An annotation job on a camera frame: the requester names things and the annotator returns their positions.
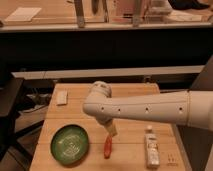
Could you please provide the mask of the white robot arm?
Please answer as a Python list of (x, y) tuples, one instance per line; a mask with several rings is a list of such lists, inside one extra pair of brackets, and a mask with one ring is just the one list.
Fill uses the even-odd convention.
[(114, 118), (171, 123), (213, 132), (213, 91), (178, 91), (132, 97), (112, 97), (109, 84), (96, 81), (82, 105), (111, 135)]

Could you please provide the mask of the beige pusher tool tip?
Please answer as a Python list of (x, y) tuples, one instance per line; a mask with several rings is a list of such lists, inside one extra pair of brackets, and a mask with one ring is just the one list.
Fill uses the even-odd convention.
[(110, 136), (114, 137), (117, 135), (117, 129), (114, 123), (109, 123), (105, 126)]

